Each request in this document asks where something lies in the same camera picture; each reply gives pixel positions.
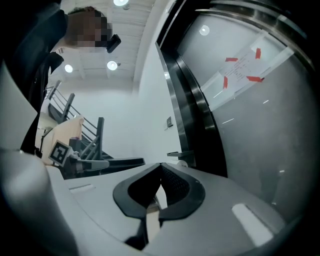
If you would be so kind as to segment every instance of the ceiling light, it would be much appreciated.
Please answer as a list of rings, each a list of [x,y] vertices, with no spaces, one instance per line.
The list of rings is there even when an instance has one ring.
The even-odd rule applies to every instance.
[[[210,32],[210,28],[208,26],[206,26],[206,25],[203,25],[201,27],[201,29],[199,30],[199,32],[200,32],[201,35],[206,36]]]
[[[108,67],[108,69],[113,71],[117,69],[118,64],[115,61],[111,60],[106,64],[106,66]]]
[[[73,67],[69,64],[64,66],[64,70],[67,71],[68,73],[71,73],[73,69]]]
[[[129,0],[113,0],[116,6],[124,6],[129,2]]]

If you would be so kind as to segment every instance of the elevator door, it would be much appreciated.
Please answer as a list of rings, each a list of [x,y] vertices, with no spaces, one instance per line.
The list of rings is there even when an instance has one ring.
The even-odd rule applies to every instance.
[[[178,49],[212,111],[230,179],[290,222],[319,166],[319,106],[306,67],[267,31],[200,14]]]

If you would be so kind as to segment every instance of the person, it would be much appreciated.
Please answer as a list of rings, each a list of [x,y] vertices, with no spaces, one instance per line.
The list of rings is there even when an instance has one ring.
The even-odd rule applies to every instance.
[[[5,64],[24,97],[37,111],[21,146],[21,150],[29,154],[35,153],[49,69],[52,73],[64,61],[55,51],[61,47],[106,47],[112,35],[107,18],[92,6],[75,8],[65,14],[60,4],[61,0],[47,0],[28,10],[20,8],[16,14],[18,29],[7,28],[4,32],[10,34],[2,53]]]

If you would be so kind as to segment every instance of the dark hair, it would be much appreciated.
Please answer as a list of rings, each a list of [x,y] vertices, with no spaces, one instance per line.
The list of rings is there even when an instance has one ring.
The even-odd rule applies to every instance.
[[[87,12],[87,11],[94,11],[96,17],[105,18],[105,22],[107,22],[106,16],[104,16],[104,14],[101,11],[98,11],[96,8],[94,8],[92,6],[76,7],[72,11],[69,11],[68,15],[77,14],[77,13],[83,13],[83,12]]]
[[[92,6],[87,7],[76,7],[72,11],[68,13],[68,15],[83,13],[83,12],[92,12],[94,11],[95,17],[101,17],[101,26],[104,32],[101,35],[101,41],[96,41],[96,47],[107,47],[107,41],[110,40],[112,36],[112,25],[108,24],[107,17],[101,11],[96,10],[96,8]]]

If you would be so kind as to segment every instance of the paper sign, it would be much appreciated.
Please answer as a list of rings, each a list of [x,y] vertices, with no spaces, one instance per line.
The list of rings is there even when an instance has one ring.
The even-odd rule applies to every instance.
[[[227,77],[227,87],[233,88],[234,92],[250,82],[247,77],[259,77],[268,67],[265,61],[256,59],[256,53],[251,49],[240,53],[237,57],[238,61],[226,62],[219,71],[223,77]]]

